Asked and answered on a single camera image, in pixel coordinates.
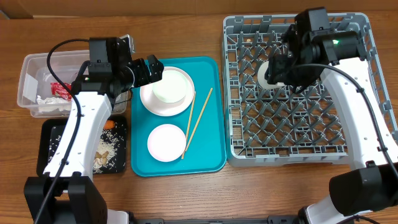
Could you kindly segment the white paper cup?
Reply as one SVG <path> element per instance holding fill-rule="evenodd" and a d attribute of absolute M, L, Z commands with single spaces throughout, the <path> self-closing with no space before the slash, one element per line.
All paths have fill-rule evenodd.
<path fill-rule="evenodd" d="M 279 82 L 276 83 L 274 85 L 268 84 L 267 80 L 266 80 L 266 72 L 268 71 L 268 66 L 269 66 L 269 62 L 263 62 L 262 65 L 259 67 L 259 70 L 257 72 L 257 80 L 259 85 L 266 90 L 271 90 L 271 89 L 276 89 L 276 88 L 282 88 L 285 86 L 284 83 Z"/>

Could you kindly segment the orange carrot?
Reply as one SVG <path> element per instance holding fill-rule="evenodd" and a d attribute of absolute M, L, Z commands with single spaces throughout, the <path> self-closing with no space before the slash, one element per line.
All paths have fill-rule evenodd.
<path fill-rule="evenodd" d="M 103 129 L 113 129 L 113 128 L 115 128 L 115 126 L 116 126 L 116 123 L 113 120 L 107 120 L 105 122 Z"/>

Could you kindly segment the pink bowl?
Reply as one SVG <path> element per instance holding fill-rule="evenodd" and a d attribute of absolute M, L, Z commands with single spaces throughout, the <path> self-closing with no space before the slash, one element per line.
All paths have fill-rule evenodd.
<path fill-rule="evenodd" d="M 185 133 L 173 124 L 156 127 L 147 139 L 149 154 L 160 162 L 172 162 L 178 159 L 185 151 L 186 144 Z"/>

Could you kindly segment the red snack wrapper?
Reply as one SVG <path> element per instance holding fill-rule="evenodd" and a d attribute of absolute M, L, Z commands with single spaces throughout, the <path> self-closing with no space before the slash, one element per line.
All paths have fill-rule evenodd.
<path fill-rule="evenodd" d="M 71 94 L 69 94 L 61 84 L 53 82 L 50 84 L 50 89 L 54 96 L 59 96 L 64 100 L 71 101 Z"/>

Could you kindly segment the peanuts and rice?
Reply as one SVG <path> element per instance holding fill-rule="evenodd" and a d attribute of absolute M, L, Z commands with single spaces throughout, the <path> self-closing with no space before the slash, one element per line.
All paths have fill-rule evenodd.
<path fill-rule="evenodd" d="M 126 125 L 116 122 L 113 129 L 104 129 L 96 150 L 93 173 L 115 174 L 126 166 Z"/>

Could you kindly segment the white napkin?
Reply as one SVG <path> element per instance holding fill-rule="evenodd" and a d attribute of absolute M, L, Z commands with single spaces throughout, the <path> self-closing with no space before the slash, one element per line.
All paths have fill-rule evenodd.
<path fill-rule="evenodd" d="M 37 104 L 39 106 L 38 111 L 41 113 L 44 112 L 52 112 L 52 111 L 70 111 L 71 103 L 68 100 L 65 100 L 60 97 L 50 97 L 50 98 L 41 98 L 40 95 L 37 95 Z"/>

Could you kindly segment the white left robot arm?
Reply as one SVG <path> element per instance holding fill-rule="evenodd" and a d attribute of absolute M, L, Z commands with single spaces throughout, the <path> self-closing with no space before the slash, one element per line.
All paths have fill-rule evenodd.
<path fill-rule="evenodd" d="M 128 34 L 86 43 L 89 60 L 70 86 L 61 84 L 72 96 L 72 107 L 58 148 L 42 175 L 28 177 L 24 186 L 34 223 L 134 223 L 132 213 L 107 207 L 93 183 L 93 164 L 116 98 L 161 80 L 164 65 L 154 55 L 132 59 Z"/>

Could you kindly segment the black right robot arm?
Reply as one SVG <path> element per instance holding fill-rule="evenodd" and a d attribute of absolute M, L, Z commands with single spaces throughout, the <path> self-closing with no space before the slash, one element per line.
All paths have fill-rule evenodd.
<path fill-rule="evenodd" d="M 321 80 L 343 128 L 351 170 L 330 179 L 326 198 L 301 209 L 298 223 L 347 223 L 397 205 L 397 143 L 373 92 L 367 52 L 353 30 L 332 28 L 325 8 L 307 9 L 283 34 L 288 54 L 269 58 L 265 89 L 296 93 Z"/>

